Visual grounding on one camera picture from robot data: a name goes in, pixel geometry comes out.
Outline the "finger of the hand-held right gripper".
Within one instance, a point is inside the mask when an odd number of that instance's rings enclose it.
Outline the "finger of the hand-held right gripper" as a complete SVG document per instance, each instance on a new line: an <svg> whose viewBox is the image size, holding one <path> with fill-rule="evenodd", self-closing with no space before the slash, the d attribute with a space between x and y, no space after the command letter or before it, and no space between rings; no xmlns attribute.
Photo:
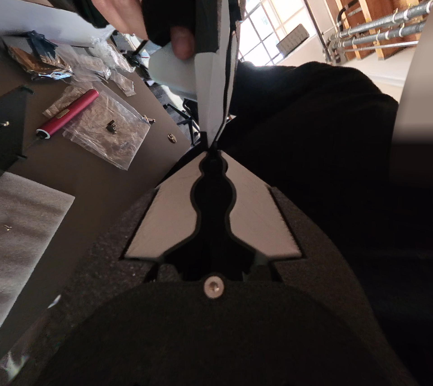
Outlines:
<svg viewBox="0 0 433 386"><path fill-rule="evenodd" d="M228 35L230 33L230 9L229 0L221 0L219 8L220 26L219 48L216 52L205 52L196 54L196 95L198 102L199 127L202 138L205 144L210 145L210 131L213 130L215 124L213 119L216 116L211 115L213 110L218 113L221 109L218 108L218 103L212 103L212 100L217 100L217 94L222 93L216 91L217 83L221 79L221 64L220 53L225 53L227 46Z"/></svg>
<svg viewBox="0 0 433 386"><path fill-rule="evenodd" d="M220 64L221 64L221 79L217 83L218 88L216 91L222 89L222 93L218 93L218 99L212 100L212 103L218 103L218 108L221 109L218 113L213 110L211 115L216 116L213 119L215 127L210 131L210 146L215 147L221 134L227 124L229 117L229 109L233 95L234 80L236 74L236 68L238 63L238 52L239 52L239 33L240 33L240 21L234 22L234 25L230 26L230 33L228 35L227 46L225 53L220 53Z"/></svg>

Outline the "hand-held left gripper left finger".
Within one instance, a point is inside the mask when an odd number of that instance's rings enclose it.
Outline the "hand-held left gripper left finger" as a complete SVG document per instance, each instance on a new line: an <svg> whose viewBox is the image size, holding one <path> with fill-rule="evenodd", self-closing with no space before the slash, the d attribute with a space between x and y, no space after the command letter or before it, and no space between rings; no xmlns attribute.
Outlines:
<svg viewBox="0 0 433 386"><path fill-rule="evenodd" d="M127 248L126 259L162 259L194 234L198 213L191 192L202 177L199 165L205 156L206 152L201 152L158 186Z"/></svg>

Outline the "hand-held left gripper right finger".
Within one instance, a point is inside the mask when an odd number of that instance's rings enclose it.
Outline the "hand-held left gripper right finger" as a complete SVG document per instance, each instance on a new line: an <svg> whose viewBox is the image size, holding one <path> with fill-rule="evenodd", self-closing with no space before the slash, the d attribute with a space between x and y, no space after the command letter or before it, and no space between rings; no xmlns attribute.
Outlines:
<svg viewBox="0 0 433 386"><path fill-rule="evenodd" d="M302 256L272 194L270 186L225 152L226 177L235 189L229 213L233 235L260 259L300 259Z"/></svg>

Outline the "blue hobby robot arm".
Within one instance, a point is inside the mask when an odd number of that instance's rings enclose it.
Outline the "blue hobby robot arm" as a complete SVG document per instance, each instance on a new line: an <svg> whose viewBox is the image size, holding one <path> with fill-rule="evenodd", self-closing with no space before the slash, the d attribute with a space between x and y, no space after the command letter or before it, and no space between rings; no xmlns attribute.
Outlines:
<svg viewBox="0 0 433 386"><path fill-rule="evenodd" d="M25 112L28 96L34 92L28 86L19 86L0 98L0 174L23 155Z"/></svg>

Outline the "hanging grey board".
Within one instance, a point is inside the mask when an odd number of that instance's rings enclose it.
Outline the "hanging grey board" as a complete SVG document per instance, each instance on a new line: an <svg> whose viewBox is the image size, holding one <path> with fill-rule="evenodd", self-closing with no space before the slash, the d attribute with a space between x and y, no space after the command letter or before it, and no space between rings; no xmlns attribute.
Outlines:
<svg viewBox="0 0 433 386"><path fill-rule="evenodd" d="M306 28L299 24L277 44L279 53L286 57L310 37Z"/></svg>

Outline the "large clear zip bag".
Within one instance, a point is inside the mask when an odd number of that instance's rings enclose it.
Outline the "large clear zip bag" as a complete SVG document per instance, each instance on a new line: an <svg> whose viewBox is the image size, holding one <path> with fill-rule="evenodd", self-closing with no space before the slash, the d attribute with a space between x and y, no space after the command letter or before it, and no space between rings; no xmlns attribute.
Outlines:
<svg viewBox="0 0 433 386"><path fill-rule="evenodd" d="M127 170L142 145L150 124L129 103L101 82L80 83L91 86L99 97L65 125L63 136L112 165ZM118 133L106 130L115 120Z"/></svg>

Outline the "pile of clear parts bags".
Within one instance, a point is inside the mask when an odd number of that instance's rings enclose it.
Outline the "pile of clear parts bags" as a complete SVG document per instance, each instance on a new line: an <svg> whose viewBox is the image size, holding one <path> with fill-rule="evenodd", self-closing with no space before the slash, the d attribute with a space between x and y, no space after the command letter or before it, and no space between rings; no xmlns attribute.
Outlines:
<svg viewBox="0 0 433 386"><path fill-rule="evenodd" d="M136 94L133 80L125 76L125 73L133 73L134 67L110 43L101 41L88 49L61 44L57 47L56 54L71 67L74 82L112 80L125 96Z"/></svg>

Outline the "white foam sheet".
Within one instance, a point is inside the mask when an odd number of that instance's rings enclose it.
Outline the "white foam sheet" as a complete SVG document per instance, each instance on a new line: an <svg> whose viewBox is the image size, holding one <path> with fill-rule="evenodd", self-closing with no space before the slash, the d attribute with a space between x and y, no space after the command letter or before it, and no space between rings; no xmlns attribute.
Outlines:
<svg viewBox="0 0 433 386"><path fill-rule="evenodd" d="M0 325L8 317L75 197L4 172L0 178ZM5 231L3 224L12 227Z"/></svg>

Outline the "red screwdriver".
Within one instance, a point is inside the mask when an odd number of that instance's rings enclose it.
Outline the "red screwdriver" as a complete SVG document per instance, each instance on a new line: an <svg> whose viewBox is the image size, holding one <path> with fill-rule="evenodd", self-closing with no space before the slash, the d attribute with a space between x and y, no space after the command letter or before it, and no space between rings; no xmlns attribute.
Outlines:
<svg viewBox="0 0 433 386"><path fill-rule="evenodd" d="M46 123L35 131L37 139L50 139L54 134L61 130L68 122L83 112L99 97L99 92L95 89L86 91L83 95L73 101L65 109L57 113Z"/></svg>

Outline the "narrow clear sleeve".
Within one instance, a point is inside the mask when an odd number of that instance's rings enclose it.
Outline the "narrow clear sleeve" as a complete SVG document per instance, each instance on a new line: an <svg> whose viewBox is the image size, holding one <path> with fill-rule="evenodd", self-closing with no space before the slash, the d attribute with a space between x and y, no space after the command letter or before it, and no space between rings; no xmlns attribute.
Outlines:
<svg viewBox="0 0 433 386"><path fill-rule="evenodd" d="M75 102L79 97L81 97L87 89L80 86L67 86L62 92L61 96L51 104L42 114L46 118L52 118L57 113L66 109L71 103Z"/></svg>

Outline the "black ceiling pipe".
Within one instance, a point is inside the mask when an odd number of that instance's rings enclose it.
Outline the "black ceiling pipe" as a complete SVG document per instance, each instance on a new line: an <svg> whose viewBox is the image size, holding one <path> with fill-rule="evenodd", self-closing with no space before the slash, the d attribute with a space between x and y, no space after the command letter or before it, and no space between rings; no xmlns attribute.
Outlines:
<svg viewBox="0 0 433 386"><path fill-rule="evenodd" d="M373 44L393 39L403 39L408 36L420 34L425 26L426 19L414 23L402 23L394 28L387 28L371 33L355 33L344 37L334 38L329 42L328 48L332 51L349 52L354 46L360 47L363 44Z"/></svg>
<svg viewBox="0 0 433 386"><path fill-rule="evenodd" d="M405 23L407 21L412 20L413 18L429 15L432 9L433 0L423 0L417 5L412 5L405 10L395 11L390 15L383 16L379 19L368 21L362 23L360 25L349 27L348 29L344 29L343 31L336 32L331 36L330 41L340 40L345 37L352 37L356 34L369 31L371 29L382 29L386 26L394 26L398 24Z"/></svg>

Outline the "orange cardboard box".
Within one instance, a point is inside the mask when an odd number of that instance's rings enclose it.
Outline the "orange cardboard box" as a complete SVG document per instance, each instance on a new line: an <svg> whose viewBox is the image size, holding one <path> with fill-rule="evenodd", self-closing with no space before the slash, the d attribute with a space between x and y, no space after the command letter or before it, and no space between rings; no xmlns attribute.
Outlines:
<svg viewBox="0 0 433 386"><path fill-rule="evenodd" d="M55 43L92 47L114 32L111 25L95 28L76 13L23 0L0 0L1 36L35 31Z"/></svg>

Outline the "silver foil bag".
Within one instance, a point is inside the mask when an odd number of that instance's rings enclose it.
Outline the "silver foil bag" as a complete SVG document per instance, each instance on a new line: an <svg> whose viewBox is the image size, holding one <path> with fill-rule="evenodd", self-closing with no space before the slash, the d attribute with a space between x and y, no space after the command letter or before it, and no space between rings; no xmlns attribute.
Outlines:
<svg viewBox="0 0 433 386"><path fill-rule="evenodd" d="M2 35L1 47L32 80L66 80L73 76L73 69L61 57L59 46L36 31Z"/></svg>

